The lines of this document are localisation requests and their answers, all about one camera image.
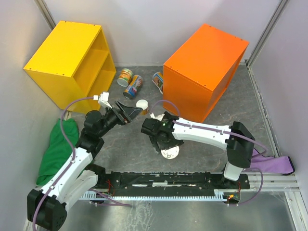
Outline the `blue can pull tab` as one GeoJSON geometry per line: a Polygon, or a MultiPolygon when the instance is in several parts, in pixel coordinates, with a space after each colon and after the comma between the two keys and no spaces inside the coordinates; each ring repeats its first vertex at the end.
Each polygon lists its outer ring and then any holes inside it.
{"type": "Polygon", "coordinates": [[[180,149],[178,146],[161,150],[161,154],[165,159],[174,159],[179,155],[180,149]]]}

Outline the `orange shelf cabinet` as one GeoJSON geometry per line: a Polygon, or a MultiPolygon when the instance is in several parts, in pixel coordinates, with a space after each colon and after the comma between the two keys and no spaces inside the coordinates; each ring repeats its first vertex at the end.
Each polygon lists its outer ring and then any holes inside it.
{"type": "Polygon", "coordinates": [[[203,24],[163,66],[163,106],[203,122],[229,86],[249,42],[203,24]]]}

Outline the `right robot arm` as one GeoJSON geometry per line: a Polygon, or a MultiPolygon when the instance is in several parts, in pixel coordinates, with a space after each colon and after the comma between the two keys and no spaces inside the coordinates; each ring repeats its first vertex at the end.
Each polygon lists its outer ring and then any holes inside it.
{"type": "Polygon", "coordinates": [[[141,132],[150,138],[155,150],[165,159],[174,159],[184,141],[194,141],[218,147],[227,152],[227,163],[221,184],[232,188],[241,172],[251,166],[255,138],[240,122],[231,126],[207,125],[192,122],[164,112],[145,119],[141,132]]]}

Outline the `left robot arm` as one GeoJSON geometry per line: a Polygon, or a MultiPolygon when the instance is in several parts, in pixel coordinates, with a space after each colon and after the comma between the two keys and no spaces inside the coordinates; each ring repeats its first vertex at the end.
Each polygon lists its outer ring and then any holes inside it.
{"type": "Polygon", "coordinates": [[[32,222],[33,230],[37,226],[48,231],[59,230],[69,210],[86,191],[106,184],[104,168],[90,168],[104,144],[102,137],[114,126],[130,123],[142,111],[119,101],[116,105],[108,105],[104,115],[97,110],[86,114],[80,138],[76,145],[70,146],[72,153],[66,162],[40,190],[33,189],[28,194],[27,219],[32,222]]]}

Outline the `white lid yellow can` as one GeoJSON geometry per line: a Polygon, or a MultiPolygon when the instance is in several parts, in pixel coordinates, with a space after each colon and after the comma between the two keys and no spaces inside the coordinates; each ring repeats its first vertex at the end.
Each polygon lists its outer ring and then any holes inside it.
{"type": "Polygon", "coordinates": [[[144,99],[138,100],[136,102],[136,107],[142,109],[142,111],[140,112],[141,115],[146,115],[149,112],[149,103],[144,99]]]}

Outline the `tall blue red can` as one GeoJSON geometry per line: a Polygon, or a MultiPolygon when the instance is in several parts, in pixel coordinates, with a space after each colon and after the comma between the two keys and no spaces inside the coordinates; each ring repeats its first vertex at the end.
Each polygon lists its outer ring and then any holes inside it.
{"type": "Polygon", "coordinates": [[[127,86],[127,88],[123,92],[123,95],[130,100],[134,99],[140,91],[142,85],[143,78],[139,75],[134,75],[133,80],[127,86]]]}

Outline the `orange label can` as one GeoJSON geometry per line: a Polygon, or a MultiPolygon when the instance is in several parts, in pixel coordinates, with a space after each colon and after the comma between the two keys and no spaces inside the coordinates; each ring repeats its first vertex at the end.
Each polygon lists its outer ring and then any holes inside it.
{"type": "Polygon", "coordinates": [[[133,72],[130,69],[123,68],[117,79],[117,83],[122,87],[127,87],[133,78],[133,72]]]}

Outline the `tall orange blue can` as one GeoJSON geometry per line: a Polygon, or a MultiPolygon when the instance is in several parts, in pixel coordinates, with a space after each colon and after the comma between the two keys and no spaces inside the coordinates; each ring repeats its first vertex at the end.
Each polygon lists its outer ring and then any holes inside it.
{"type": "Polygon", "coordinates": [[[159,88],[161,94],[163,94],[163,75],[161,72],[156,72],[152,76],[152,82],[159,88]]]}

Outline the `yellow shelf cabinet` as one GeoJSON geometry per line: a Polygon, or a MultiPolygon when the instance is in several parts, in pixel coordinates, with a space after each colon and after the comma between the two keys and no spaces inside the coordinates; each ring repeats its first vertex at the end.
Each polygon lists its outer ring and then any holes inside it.
{"type": "Polygon", "coordinates": [[[99,110],[94,95],[108,91],[115,64],[101,25],[60,21],[24,66],[60,108],[86,114],[99,110]]]}

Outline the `green cloth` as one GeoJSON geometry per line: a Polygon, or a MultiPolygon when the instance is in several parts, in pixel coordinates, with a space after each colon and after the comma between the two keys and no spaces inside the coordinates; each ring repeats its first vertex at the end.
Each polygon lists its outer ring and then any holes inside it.
{"type": "MultiPolygon", "coordinates": [[[[69,140],[75,145],[79,139],[79,128],[76,121],[72,118],[64,120],[63,128],[69,140]]],[[[36,184],[43,186],[48,183],[67,161],[71,153],[72,148],[62,134],[60,120],[58,119],[50,132],[49,147],[43,155],[36,184]]]]}

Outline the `purple cloth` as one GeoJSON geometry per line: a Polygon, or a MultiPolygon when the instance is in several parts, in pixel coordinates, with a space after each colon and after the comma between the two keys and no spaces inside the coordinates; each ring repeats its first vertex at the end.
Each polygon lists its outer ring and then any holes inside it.
{"type": "Polygon", "coordinates": [[[289,156],[258,156],[259,152],[254,149],[251,159],[252,168],[258,168],[263,173],[291,175],[295,172],[295,167],[289,156]]]}

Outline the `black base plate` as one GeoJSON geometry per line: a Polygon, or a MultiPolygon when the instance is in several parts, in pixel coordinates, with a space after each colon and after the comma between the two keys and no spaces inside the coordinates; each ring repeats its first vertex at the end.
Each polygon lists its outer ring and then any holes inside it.
{"type": "Polygon", "coordinates": [[[168,197],[213,196],[214,190],[250,189],[248,176],[237,181],[210,172],[194,173],[136,173],[111,172],[99,177],[95,188],[106,189],[113,196],[168,197]]]}

